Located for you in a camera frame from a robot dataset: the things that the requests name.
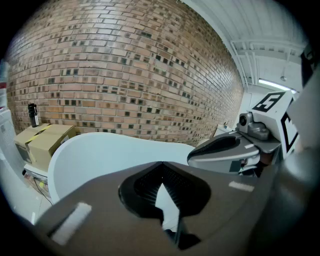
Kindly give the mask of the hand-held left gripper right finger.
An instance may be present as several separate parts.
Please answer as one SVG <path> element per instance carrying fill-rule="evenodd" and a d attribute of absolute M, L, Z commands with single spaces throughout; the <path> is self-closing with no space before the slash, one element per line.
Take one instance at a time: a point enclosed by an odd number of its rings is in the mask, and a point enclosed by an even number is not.
<path fill-rule="evenodd" d="M 164 162 L 178 182 L 180 209 L 174 256 L 245 256 L 266 206 L 273 172 L 260 178 Z"/>

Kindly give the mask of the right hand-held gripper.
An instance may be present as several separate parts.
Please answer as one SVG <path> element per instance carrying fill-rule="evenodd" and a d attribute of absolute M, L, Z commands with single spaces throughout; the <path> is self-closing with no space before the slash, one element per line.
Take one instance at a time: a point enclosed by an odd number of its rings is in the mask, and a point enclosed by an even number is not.
<path fill-rule="evenodd" d="M 287 109 L 294 102 L 290 91 L 267 93 L 251 109 L 239 115 L 236 131 L 218 130 L 187 156 L 190 167 L 217 173 L 239 173 L 250 158 L 264 153 L 271 163 L 292 153 L 299 133 Z"/>

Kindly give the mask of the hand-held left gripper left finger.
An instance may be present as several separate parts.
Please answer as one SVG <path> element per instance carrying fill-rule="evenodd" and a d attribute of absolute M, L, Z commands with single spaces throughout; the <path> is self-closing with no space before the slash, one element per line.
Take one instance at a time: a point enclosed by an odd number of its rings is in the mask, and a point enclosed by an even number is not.
<path fill-rule="evenodd" d="M 176 256 L 155 206 L 163 162 L 96 177 L 36 222 L 38 238 L 59 256 Z"/>

